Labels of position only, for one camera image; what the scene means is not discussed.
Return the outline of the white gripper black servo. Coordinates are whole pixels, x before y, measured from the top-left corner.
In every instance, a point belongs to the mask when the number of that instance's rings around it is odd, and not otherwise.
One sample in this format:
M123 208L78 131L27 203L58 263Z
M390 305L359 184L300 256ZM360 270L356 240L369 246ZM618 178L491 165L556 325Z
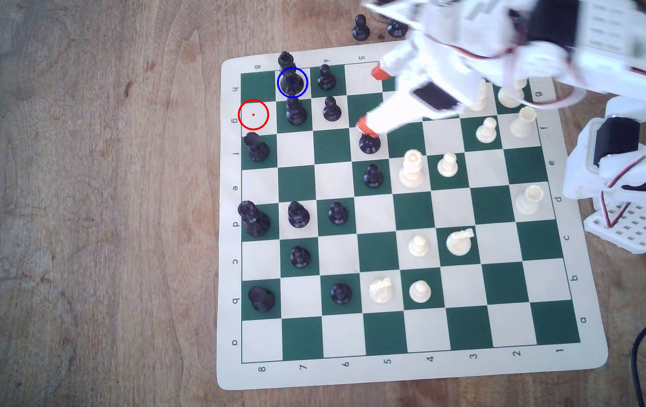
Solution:
M374 138L425 116L436 119L461 113L478 102L483 80L453 50L392 50L377 62L371 76L397 78L395 94L355 124Z

